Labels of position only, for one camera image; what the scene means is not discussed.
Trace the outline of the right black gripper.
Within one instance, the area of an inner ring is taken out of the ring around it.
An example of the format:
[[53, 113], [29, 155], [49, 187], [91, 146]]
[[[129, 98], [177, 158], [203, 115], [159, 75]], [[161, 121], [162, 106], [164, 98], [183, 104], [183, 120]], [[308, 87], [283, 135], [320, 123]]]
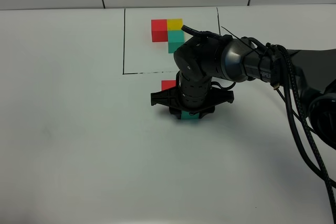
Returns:
[[199, 119], [215, 112], [215, 106], [233, 103], [234, 94], [226, 88], [213, 88], [212, 77], [205, 76], [192, 80], [181, 71], [176, 74], [176, 85], [167, 90], [151, 93], [151, 105], [169, 107], [169, 113], [178, 120], [182, 111], [199, 113]]

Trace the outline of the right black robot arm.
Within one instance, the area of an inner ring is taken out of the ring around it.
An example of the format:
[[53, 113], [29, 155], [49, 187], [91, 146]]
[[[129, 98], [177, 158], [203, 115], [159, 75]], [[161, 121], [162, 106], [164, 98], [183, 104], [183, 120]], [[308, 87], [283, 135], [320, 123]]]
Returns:
[[[335, 147], [335, 50], [289, 50], [303, 114], [314, 132]], [[284, 84], [279, 49], [253, 45], [251, 38], [192, 37], [174, 52], [178, 67], [173, 88], [152, 93], [151, 104], [203, 117], [234, 99], [229, 88], [216, 88], [213, 78], [232, 82], [259, 79], [277, 87]]]

